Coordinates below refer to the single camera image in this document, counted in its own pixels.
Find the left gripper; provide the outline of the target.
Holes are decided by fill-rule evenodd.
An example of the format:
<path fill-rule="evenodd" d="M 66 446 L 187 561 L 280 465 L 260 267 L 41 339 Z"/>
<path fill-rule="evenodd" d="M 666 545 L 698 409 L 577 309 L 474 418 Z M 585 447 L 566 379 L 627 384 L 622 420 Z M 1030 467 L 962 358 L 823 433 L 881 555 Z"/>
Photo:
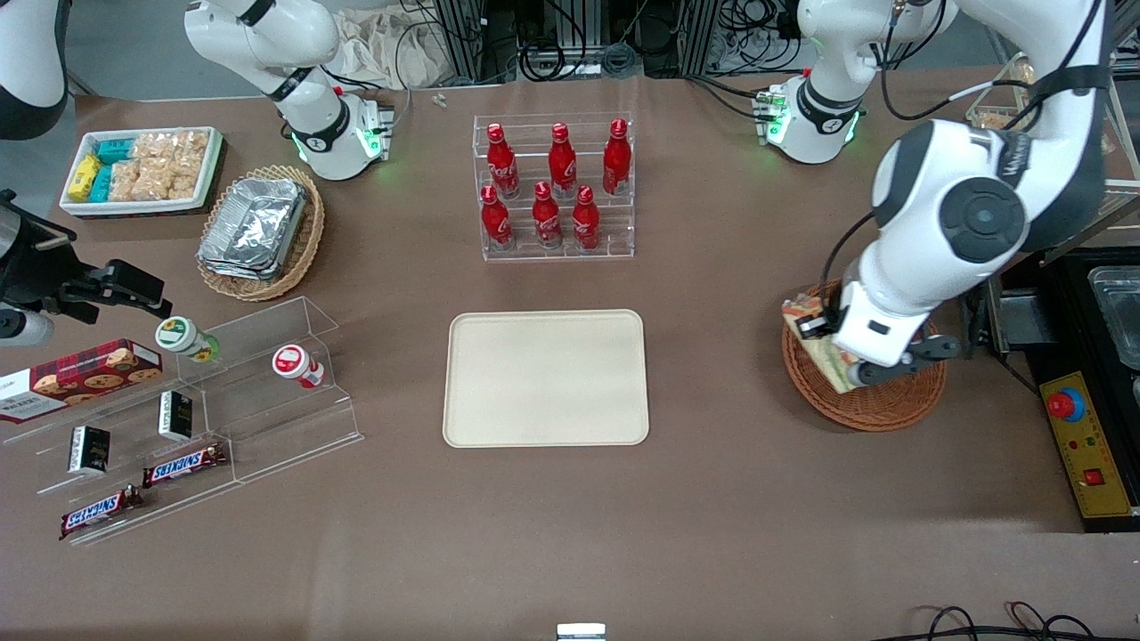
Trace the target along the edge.
<path fill-rule="evenodd" d="M 842 320 L 831 308 L 801 310 L 797 317 L 797 333 L 803 341 L 832 336 L 832 342 L 842 352 L 860 358 L 847 370 L 850 386 L 879 386 L 883 381 L 883 368 L 899 364 L 901 355 L 907 350 L 917 330 L 928 320 L 933 309 L 891 313 L 880 308 L 868 294 L 862 281 L 850 279 L 842 284 L 840 297 Z"/>

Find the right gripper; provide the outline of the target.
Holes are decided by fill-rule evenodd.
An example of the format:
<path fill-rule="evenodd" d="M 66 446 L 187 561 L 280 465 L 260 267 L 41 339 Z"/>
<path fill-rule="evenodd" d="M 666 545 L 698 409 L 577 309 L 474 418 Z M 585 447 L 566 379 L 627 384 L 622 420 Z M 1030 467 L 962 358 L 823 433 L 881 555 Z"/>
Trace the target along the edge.
<path fill-rule="evenodd" d="M 150 313 L 160 320 L 174 315 L 174 305 L 163 297 L 166 282 L 123 260 L 106 263 L 106 289 L 82 263 L 73 248 L 78 233 L 17 206 L 15 190 L 3 190 L 3 303 L 25 313 L 68 316 L 93 324 L 99 305 L 123 305 Z"/>

